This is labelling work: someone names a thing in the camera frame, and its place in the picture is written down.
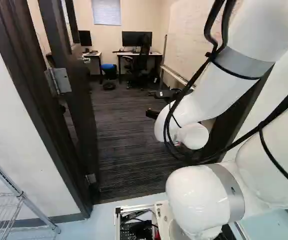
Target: floor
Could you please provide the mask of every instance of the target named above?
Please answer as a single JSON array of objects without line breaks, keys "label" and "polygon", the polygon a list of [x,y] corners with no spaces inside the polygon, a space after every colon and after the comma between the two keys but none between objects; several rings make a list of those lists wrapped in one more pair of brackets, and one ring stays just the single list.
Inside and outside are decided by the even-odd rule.
[{"label": "floor", "polygon": [[183,162],[170,156],[154,136],[148,108],[162,110],[163,100],[148,91],[127,89],[126,83],[104,91],[91,83],[97,123],[101,202],[118,201],[165,191],[167,177]]},{"label": "floor", "polygon": [[[94,206],[90,219],[60,223],[62,233],[56,240],[114,240],[114,210],[119,206],[154,204],[167,199],[165,193],[127,199]],[[288,239],[288,214],[276,210],[264,215],[255,216],[239,222],[248,240],[285,240]],[[233,223],[229,224],[236,240],[245,240]]]}]

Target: metal shelving rack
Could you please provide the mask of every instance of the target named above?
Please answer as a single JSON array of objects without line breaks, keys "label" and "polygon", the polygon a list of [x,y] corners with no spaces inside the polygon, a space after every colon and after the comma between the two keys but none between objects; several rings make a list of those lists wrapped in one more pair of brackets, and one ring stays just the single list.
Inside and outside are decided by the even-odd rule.
[{"label": "metal shelving rack", "polygon": [[[0,180],[11,192],[0,193],[0,240],[54,240],[61,232],[26,194],[2,171]],[[39,227],[16,227],[15,221],[23,205],[26,205],[45,225]]]}]

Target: black cable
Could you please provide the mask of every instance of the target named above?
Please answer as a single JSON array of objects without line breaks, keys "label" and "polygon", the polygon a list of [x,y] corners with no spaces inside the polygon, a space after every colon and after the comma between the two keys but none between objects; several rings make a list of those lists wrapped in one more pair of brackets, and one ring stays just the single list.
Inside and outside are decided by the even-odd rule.
[{"label": "black cable", "polygon": [[235,4],[236,0],[226,0],[221,23],[222,45],[220,46],[219,49],[216,50],[217,53],[220,53],[227,46],[229,19]]},{"label": "black cable", "polygon": [[260,142],[262,143],[263,149],[265,153],[267,154],[268,158],[272,161],[272,163],[277,167],[277,169],[284,175],[284,177],[287,178],[288,180],[288,173],[283,169],[283,167],[276,161],[276,159],[273,157],[273,155],[270,153],[265,141],[264,141],[264,136],[263,136],[263,130],[262,128],[259,129],[259,139]]},{"label": "black cable", "polygon": [[258,79],[261,78],[261,76],[257,76],[257,77],[252,77],[252,76],[251,76],[251,77],[250,77],[250,76],[243,76],[243,75],[240,75],[240,74],[235,73],[235,72],[233,73],[232,71],[230,71],[230,70],[222,67],[221,65],[219,65],[216,61],[212,61],[212,63],[213,63],[216,67],[218,67],[219,69],[221,69],[222,71],[226,72],[227,74],[232,75],[232,76],[234,76],[234,77],[237,77],[237,78],[239,78],[239,79],[258,80]]},{"label": "black cable", "polygon": [[261,121],[258,126],[254,127],[252,130],[250,130],[248,133],[240,137],[238,140],[233,142],[231,145],[221,149],[220,151],[202,159],[198,162],[198,164],[205,164],[210,163],[215,158],[219,157],[223,153],[231,150],[232,148],[236,147],[237,145],[241,144],[251,136],[253,136],[255,133],[257,133],[260,129],[267,126],[271,121],[273,121],[275,118],[277,118],[279,115],[281,115],[285,110],[288,109],[288,95],[280,102],[280,104],[271,112],[270,115],[268,115],[265,120]]},{"label": "black cable", "polygon": [[165,119],[164,129],[163,129],[163,136],[164,136],[164,144],[166,146],[167,151],[176,159],[179,160],[179,158],[173,154],[172,149],[176,152],[184,155],[185,157],[192,157],[192,155],[187,155],[177,149],[177,147],[174,145],[169,131],[169,123],[173,116],[173,113],[177,106],[179,105],[180,101],[183,99],[183,97],[186,95],[187,91],[193,86],[193,84],[196,82],[196,80],[200,77],[200,75],[203,73],[207,65],[212,62],[217,55],[220,53],[222,49],[224,49],[227,45],[228,41],[228,23],[229,18],[231,15],[231,11],[234,7],[236,0],[227,0],[227,3],[225,5],[224,13],[223,13],[223,22],[222,22],[222,45],[217,50],[218,43],[217,41],[211,36],[211,28],[214,24],[214,21],[224,3],[224,0],[215,0],[212,9],[208,15],[205,27],[204,27],[204,36],[205,38],[213,44],[213,51],[212,53],[207,55],[206,62],[197,70],[197,72],[194,74],[194,76],[190,79],[190,81],[187,83],[187,85],[184,87],[183,91],[180,92],[180,94],[177,96],[173,106],[171,107],[170,111],[168,112],[168,115]]},{"label": "black cable", "polygon": [[212,29],[212,26],[214,25],[216,17],[218,15],[220,9],[222,8],[224,2],[225,2],[225,0],[215,0],[215,2],[213,3],[213,6],[209,12],[209,15],[208,15],[208,18],[206,20],[205,27],[204,27],[204,36],[205,36],[206,40],[209,41],[211,44],[213,44],[212,53],[214,53],[217,50],[218,42],[216,41],[216,39],[214,39],[212,37],[211,29]]},{"label": "black cable", "polygon": [[182,127],[179,125],[178,121],[174,117],[174,114],[172,114],[172,117],[173,117],[174,121],[176,122],[177,126],[181,129]]},{"label": "black cable", "polygon": [[137,220],[137,221],[140,221],[140,222],[149,223],[149,224],[151,224],[152,226],[158,228],[157,225],[148,222],[148,221],[150,221],[150,220],[141,220],[141,219],[139,219],[139,218],[135,218],[135,217],[134,217],[134,218],[130,218],[130,219],[128,219],[127,221],[123,222],[121,225],[125,224],[126,222],[129,222],[130,220]]}]

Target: door hinge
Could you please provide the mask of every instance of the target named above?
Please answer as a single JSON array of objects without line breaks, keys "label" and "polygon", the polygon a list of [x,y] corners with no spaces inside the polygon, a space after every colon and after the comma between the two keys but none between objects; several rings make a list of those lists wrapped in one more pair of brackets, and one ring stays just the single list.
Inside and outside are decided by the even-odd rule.
[{"label": "door hinge", "polygon": [[94,173],[85,175],[85,178],[89,185],[96,183],[96,175]]},{"label": "door hinge", "polygon": [[53,96],[72,91],[68,74],[65,68],[50,68],[45,71],[45,76]]}]

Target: window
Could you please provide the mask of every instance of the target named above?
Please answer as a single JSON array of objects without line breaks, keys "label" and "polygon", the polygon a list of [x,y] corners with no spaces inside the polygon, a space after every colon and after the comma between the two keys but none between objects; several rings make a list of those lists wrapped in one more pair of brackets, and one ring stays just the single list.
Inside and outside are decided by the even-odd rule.
[{"label": "window", "polygon": [[121,25],[120,0],[92,0],[94,24]]},{"label": "window", "polygon": [[62,0],[62,6],[63,6],[63,11],[64,11],[64,17],[65,17],[65,22],[69,24],[69,18],[68,18],[68,13],[67,13],[67,8],[66,8],[66,1]]}]

